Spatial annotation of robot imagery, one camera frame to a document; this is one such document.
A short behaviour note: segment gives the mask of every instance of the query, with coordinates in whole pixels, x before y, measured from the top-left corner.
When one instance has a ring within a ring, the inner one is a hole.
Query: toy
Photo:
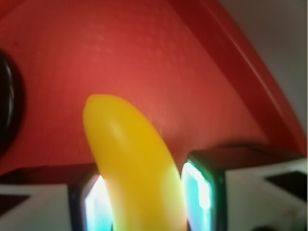
[[[180,176],[151,123],[130,103],[93,95],[83,113],[115,230],[187,230]]]

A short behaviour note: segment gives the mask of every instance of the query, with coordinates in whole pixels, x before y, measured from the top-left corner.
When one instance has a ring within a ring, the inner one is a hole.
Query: black circle
[[[19,128],[24,91],[12,59],[0,52],[0,154],[9,147]]]

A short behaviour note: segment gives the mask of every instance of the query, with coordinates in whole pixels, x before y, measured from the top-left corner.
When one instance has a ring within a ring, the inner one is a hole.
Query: red plastic panel
[[[26,88],[24,120],[0,158],[1,173],[92,162],[82,110],[94,93],[136,105],[178,167],[192,149],[271,144],[243,95],[165,0],[28,0],[0,29],[0,49]],[[290,147],[285,139],[275,144]]]

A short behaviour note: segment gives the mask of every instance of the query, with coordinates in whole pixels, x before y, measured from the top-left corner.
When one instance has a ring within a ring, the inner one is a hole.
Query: white panel
[[[307,173],[307,159],[226,172],[228,230],[274,226],[278,231],[304,230],[307,203],[264,180],[299,171]]]
[[[0,194],[30,196],[0,217],[0,230],[71,230],[66,185],[0,185]]]

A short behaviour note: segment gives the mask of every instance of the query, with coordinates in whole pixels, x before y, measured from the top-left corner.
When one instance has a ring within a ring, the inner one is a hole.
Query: glowing screen
[[[183,166],[182,185],[187,216],[192,231],[212,229],[212,188],[201,172],[190,162]]]
[[[88,231],[111,231],[112,210],[105,182],[98,177],[85,198],[86,223]]]

